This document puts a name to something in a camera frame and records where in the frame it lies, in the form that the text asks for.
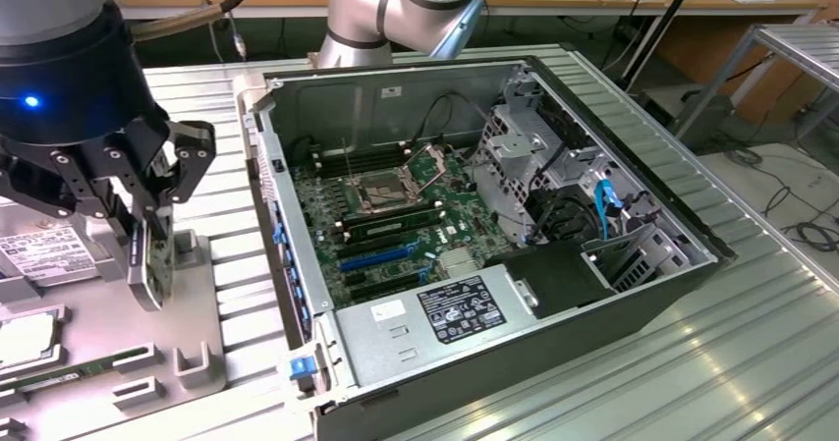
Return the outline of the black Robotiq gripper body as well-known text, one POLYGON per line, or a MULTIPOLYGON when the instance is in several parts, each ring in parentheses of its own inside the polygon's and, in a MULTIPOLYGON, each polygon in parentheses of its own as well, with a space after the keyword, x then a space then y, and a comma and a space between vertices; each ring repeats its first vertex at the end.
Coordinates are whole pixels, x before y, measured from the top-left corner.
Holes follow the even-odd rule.
POLYGON ((105 148, 144 171, 169 136, 113 1, 82 28, 1 48, 1 151, 52 170, 50 152, 78 153, 97 176, 105 148))

